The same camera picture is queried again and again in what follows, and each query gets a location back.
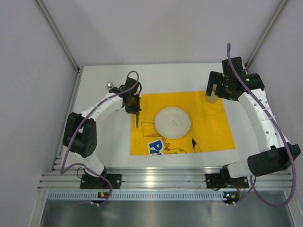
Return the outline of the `cream paper cup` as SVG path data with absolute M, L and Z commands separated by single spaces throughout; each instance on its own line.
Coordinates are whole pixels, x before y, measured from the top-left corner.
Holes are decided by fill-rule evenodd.
M 210 104 L 214 104 L 218 100 L 218 96 L 215 94 L 217 85 L 213 85 L 210 96 L 206 96 L 206 101 Z

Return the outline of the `metal spoon green handle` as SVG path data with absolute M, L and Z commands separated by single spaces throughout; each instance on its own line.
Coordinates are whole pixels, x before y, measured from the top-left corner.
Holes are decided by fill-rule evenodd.
M 109 93 L 114 93 L 115 92 L 115 86 L 112 82 L 107 83 L 107 89 Z

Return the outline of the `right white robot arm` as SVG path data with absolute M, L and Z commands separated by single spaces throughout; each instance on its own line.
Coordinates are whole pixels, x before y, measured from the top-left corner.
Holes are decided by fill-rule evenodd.
M 259 152 L 243 161 L 224 165 L 221 178 L 230 182 L 248 175 L 263 176 L 286 170 L 291 165 L 286 148 L 296 159 L 301 149 L 282 138 L 274 126 L 275 117 L 267 101 L 265 86 L 257 73 L 246 74 L 241 57 L 222 61 L 223 72 L 211 71 L 206 95 L 238 101 L 246 112 L 258 142 Z

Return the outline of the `yellow printed cloth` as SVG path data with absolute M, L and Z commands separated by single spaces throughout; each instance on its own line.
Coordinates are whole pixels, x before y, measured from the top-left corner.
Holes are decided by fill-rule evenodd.
M 143 94 L 131 118 L 130 154 L 153 156 L 235 149 L 222 99 L 205 91 Z

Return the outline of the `metal fork green handle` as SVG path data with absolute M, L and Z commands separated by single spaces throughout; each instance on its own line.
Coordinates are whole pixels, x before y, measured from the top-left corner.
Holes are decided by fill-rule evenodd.
M 139 128 L 139 113 L 136 114 L 135 126 L 136 126 L 136 128 Z

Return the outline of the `cream upturned bowl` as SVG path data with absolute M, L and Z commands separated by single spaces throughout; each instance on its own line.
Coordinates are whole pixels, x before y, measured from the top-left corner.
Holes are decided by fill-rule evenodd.
M 155 119 L 156 131 L 167 139 L 180 139 L 191 128 L 191 119 L 187 112 L 178 107 L 166 107 L 160 110 Z

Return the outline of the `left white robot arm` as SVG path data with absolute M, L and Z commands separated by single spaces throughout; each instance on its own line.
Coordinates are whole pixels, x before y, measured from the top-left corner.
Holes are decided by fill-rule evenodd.
M 140 93 L 139 79 L 129 76 L 119 87 L 111 88 L 96 104 L 81 113 L 68 115 L 62 143 L 67 148 L 61 162 L 60 174 L 65 174 L 75 166 L 85 173 L 104 179 L 107 169 L 99 160 L 97 120 L 105 120 L 114 112 L 124 108 L 128 114 L 135 115 L 135 126 L 139 126 Z

